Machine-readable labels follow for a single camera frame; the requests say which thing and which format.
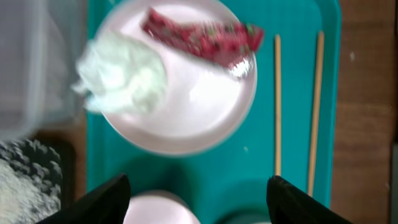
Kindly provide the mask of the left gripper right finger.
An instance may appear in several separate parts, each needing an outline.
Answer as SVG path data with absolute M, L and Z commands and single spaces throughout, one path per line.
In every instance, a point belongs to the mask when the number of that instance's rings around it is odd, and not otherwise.
M 351 224 L 278 175 L 267 182 L 266 201 L 272 224 Z

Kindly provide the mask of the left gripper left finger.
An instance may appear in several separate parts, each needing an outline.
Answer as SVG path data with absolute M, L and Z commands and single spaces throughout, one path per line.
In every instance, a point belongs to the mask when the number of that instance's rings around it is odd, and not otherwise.
M 37 224 L 122 224 L 130 193 L 127 175 L 119 174 Z

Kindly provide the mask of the small white plate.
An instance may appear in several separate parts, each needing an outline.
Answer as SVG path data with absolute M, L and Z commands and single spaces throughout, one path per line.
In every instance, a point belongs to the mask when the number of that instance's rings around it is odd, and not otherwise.
M 177 195 L 151 190 L 131 197 L 123 223 L 200 224 L 200 221 Z

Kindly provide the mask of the white napkin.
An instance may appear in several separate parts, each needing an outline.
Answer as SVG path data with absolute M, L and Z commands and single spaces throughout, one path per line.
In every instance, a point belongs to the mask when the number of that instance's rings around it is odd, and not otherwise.
M 76 61 L 72 90 L 94 113 L 153 112 L 163 102 L 167 72 L 161 56 L 140 40 L 107 32 L 90 40 Z

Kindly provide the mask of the red snack wrapper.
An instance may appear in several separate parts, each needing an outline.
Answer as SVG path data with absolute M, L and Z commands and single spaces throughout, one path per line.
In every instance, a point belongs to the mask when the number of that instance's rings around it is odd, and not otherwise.
M 264 29 L 239 21 L 179 23 L 150 8 L 142 30 L 169 47 L 231 68 L 259 50 Z

